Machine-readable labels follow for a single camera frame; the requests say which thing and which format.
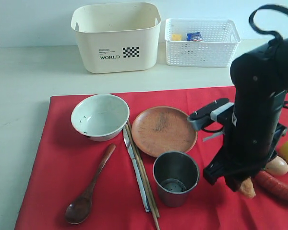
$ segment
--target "red cloth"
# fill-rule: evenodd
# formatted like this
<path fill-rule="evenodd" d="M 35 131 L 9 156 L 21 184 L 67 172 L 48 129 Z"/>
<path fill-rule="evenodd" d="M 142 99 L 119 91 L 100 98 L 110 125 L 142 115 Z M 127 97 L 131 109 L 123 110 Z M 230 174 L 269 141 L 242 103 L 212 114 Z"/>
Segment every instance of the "red cloth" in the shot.
<path fill-rule="evenodd" d="M 220 97 L 234 100 L 234 87 L 117 93 L 130 107 L 130 121 L 143 110 L 159 105 L 176 107 L 187 114 Z M 146 213 L 132 162 L 122 134 L 108 142 L 93 142 L 77 133 L 70 122 L 73 108 L 88 95 L 53 96 L 30 181 L 15 226 L 16 230 L 154 230 L 152 214 Z M 280 122 L 288 127 L 288 109 Z M 217 137 L 202 142 L 209 133 L 200 131 L 189 151 L 201 170 L 198 185 L 182 207 L 169 208 L 160 201 L 153 180 L 154 158 L 142 154 L 146 172 L 160 212 L 162 230 L 288 230 L 288 205 L 256 184 L 257 196 L 246 199 L 226 187 L 224 179 L 214 186 L 202 177 L 202 169 L 222 144 Z M 280 141 L 288 140 L 288 132 Z M 64 220 L 69 203 L 91 181 L 102 155 L 111 142 L 117 148 L 97 181 L 93 208 L 80 225 Z M 288 183 L 288 173 L 279 179 Z"/>

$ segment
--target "stainless steel cup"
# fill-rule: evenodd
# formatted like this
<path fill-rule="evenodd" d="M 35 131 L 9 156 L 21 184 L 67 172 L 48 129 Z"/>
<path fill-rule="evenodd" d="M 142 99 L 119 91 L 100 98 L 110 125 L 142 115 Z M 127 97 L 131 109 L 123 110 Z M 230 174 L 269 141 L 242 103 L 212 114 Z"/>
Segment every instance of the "stainless steel cup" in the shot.
<path fill-rule="evenodd" d="M 153 175 L 162 202 L 168 207 L 179 207 L 197 185 L 199 168 L 189 155 L 169 151 L 156 158 Z"/>

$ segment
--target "yellow sponge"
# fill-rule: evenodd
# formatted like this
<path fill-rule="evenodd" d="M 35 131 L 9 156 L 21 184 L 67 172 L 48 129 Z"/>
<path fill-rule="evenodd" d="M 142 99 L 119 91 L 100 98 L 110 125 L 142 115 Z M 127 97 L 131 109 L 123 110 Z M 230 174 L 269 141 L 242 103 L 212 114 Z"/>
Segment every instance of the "yellow sponge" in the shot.
<path fill-rule="evenodd" d="M 172 34 L 172 41 L 181 41 L 182 35 L 181 34 Z"/>

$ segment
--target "wooden chopstick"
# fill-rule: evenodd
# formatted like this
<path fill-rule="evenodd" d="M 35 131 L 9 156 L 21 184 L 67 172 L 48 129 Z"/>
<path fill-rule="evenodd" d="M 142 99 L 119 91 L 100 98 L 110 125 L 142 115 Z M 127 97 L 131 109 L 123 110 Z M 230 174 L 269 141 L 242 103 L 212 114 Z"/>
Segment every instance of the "wooden chopstick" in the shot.
<path fill-rule="evenodd" d="M 131 143 L 131 146 L 132 146 L 132 149 L 133 149 L 133 152 L 134 152 L 134 156 L 135 156 L 135 160 L 138 162 L 139 165 L 142 165 L 140 162 L 139 162 L 139 155 L 138 155 L 138 152 L 136 151 L 136 148 L 135 148 L 135 143 L 132 139 L 132 135 L 131 135 L 131 130 L 130 130 L 130 122 L 128 121 L 127 124 L 126 124 L 126 130 L 127 130 L 127 134 L 129 136 L 129 139 L 130 139 L 130 143 Z M 144 167 L 140 166 L 139 167 L 139 171 L 140 171 L 140 174 L 143 178 L 143 186 L 144 186 L 144 190 L 146 192 L 146 195 L 147 195 L 147 200 L 148 200 L 148 203 L 149 203 L 149 206 L 150 206 L 150 209 L 151 209 L 151 212 L 152 212 L 152 215 L 153 215 L 153 218 L 154 218 L 154 222 L 155 222 L 155 226 L 157 228 L 157 230 L 160 230 L 160 227 L 159 227 L 159 223 L 158 223 L 158 219 L 157 219 L 157 215 L 156 215 L 156 206 L 153 205 L 153 199 L 154 199 L 154 196 L 152 195 L 152 193 L 149 192 L 149 181 L 146 179 L 147 178 L 147 175 L 146 175 L 146 172 L 143 170 Z"/>
<path fill-rule="evenodd" d="M 127 125 L 128 125 L 128 128 L 129 128 L 129 129 L 132 127 L 129 120 L 127 121 Z M 151 189 L 150 184 L 149 184 L 149 181 L 148 181 L 148 177 L 147 177 L 146 170 L 145 170 L 145 167 L 144 167 L 144 164 L 143 164 L 143 160 L 142 160 L 142 158 L 141 158 L 139 149 L 138 149 L 138 147 L 136 146 L 133 138 L 132 138 L 132 142 L 133 142 L 134 148 L 135 148 L 134 154 L 135 154 L 135 156 L 138 158 L 138 159 L 136 159 L 136 160 L 138 161 L 140 167 L 141 167 L 142 170 L 143 170 L 144 180 L 145 180 L 145 182 L 147 182 L 148 192 L 149 192 L 150 197 L 151 197 L 152 202 L 153 202 L 153 207 L 151 207 L 151 208 L 154 208 L 154 209 L 155 209 L 156 215 L 157 215 L 157 217 L 159 218 L 159 217 L 160 217 L 159 210 L 158 210 L 158 207 L 157 207 L 157 204 L 156 204 L 156 202 L 155 202 L 152 189 Z"/>

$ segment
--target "plate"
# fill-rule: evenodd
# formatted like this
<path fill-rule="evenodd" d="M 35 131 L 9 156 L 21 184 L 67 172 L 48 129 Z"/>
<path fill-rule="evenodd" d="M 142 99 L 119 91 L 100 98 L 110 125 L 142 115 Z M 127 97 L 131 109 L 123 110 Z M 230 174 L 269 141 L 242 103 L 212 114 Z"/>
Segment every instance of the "plate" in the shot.
<path fill-rule="evenodd" d="M 197 140 L 188 115 L 176 108 L 157 106 L 141 112 L 132 124 L 132 137 L 144 153 L 158 157 L 167 151 L 187 153 Z"/>

